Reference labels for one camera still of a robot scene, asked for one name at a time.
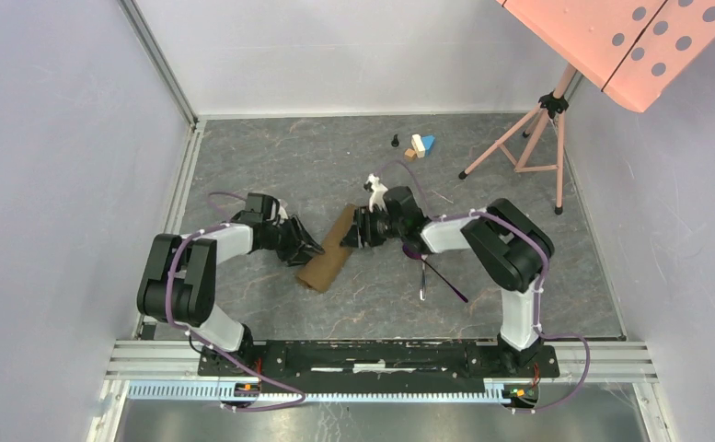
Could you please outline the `brown cloth napkin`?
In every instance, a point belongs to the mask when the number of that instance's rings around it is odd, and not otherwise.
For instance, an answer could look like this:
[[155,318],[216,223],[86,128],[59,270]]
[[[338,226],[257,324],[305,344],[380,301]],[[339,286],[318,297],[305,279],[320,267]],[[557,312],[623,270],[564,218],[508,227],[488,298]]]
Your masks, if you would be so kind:
[[356,208],[354,204],[347,204],[343,208],[321,243],[325,253],[312,258],[297,273],[296,280],[301,286],[318,293],[325,293],[336,280],[352,254],[352,248],[343,247],[340,243],[352,226]]

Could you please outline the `purple spoon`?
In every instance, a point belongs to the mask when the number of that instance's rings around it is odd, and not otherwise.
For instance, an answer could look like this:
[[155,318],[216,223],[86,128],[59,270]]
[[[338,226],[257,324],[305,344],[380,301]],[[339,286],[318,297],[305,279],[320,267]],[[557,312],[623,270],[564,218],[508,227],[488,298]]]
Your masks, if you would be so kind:
[[428,260],[428,256],[426,254],[419,253],[417,251],[414,251],[411,249],[411,247],[407,244],[402,245],[402,251],[404,254],[414,260],[421,262],[421,256],[425,256],[425,260],[427,262],[427,270],[432,271],[434,274],[436,274],[452,291],[453,293],[464,303],[468,303],[469,299],[458,289],[456,288],[447,278],[445,278]]

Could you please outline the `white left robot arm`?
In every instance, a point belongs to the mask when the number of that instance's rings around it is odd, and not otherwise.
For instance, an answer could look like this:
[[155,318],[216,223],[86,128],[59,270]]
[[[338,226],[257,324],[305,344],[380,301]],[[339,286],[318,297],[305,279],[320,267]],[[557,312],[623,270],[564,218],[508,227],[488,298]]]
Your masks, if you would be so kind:
[[285,265],[299,266],[325,252],[277,198],[252,192],[242,201],[241,211],[215,226],[189,235],[156,235],[136,298],[140,314],[221,349],[221,363],[239,376],[255,366],[256,351],[248,326],[215,304],[218,265],[271,250]]

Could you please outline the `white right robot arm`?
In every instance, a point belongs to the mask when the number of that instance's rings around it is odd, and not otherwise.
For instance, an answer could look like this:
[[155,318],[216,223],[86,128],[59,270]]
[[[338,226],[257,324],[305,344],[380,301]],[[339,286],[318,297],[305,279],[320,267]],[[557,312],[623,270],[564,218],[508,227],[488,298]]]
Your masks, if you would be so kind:
[[523,375],[535,364],[544,341],[540,296],[555,251],[551,239],[504,198],[465,215],[431,218],[408,187],[379,194],[381,203],[354,210],[341,245],[377,247],[398,238],[420,257],[471,250],[502,290],[499,365],[511,376]]

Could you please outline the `silver fork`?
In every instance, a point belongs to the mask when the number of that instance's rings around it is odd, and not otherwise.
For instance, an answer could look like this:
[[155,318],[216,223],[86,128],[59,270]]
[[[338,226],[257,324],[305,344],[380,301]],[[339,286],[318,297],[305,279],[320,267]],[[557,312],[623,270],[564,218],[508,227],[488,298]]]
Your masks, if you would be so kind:
[[421,282],[420,282],[420,289],[419,289],[419,297],[421,301],[426,300],[426,286],[427,286],[427,277],[426,277],[426,269],[427,269],[427,262],[425,260],[425,256],[421,256]]

